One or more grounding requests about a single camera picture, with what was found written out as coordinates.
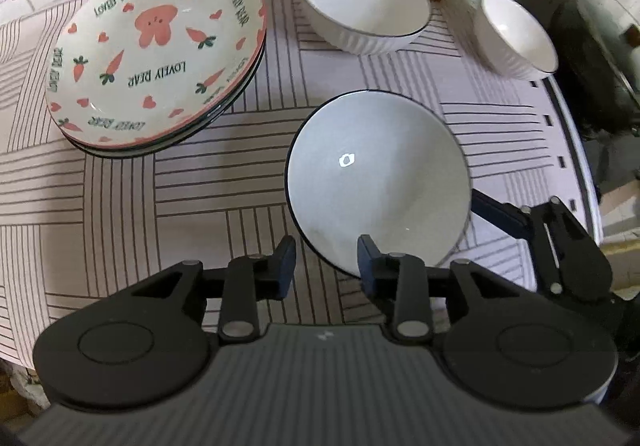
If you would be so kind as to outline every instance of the tablecloth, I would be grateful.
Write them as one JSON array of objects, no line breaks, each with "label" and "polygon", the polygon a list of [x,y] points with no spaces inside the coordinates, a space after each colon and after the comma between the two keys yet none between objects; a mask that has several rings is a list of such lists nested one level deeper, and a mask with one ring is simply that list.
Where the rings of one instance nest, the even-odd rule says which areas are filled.
[{"label": "tablecloth", "polygon": [[[75,149],[46,111],[49,52],[86,1],[63,0],[0,28],[0,356],[7,360],[33,366],[46,326],[162,268],[188,258],[223,267],[234,256],[271,252],[285,234],[298,245],[294,284],[283,302],[260,303],[263,327],[379,321],[358,280],[301,241],[284,195],[296,129],[349,90],[391,90],[431,108],[458,138],[475,188],[517,206],[558,195],[592,233],[599,226],[557,89],[488,70],[465,0],[435,6],[407,49],[361,57],[322,41],[300,0],[265,0],[266,54],[242,97],[183,143],[127,160]],[[535,286],[526,245],[476,216],[451,256],[461,257]],[[220,300],[209,301],[203,328],[216,328],[219,308]]]}]

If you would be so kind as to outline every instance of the red heart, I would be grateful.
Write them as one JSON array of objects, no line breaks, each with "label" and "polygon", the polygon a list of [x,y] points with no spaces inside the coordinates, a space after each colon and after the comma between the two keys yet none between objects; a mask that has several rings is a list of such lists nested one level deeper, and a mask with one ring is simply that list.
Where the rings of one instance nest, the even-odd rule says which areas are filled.
[{"label": "red heart", "polygon": [[147,96],[145,100],[142,102],[142,108],[154,108],[156,106],[156,102],[151,96]]}]

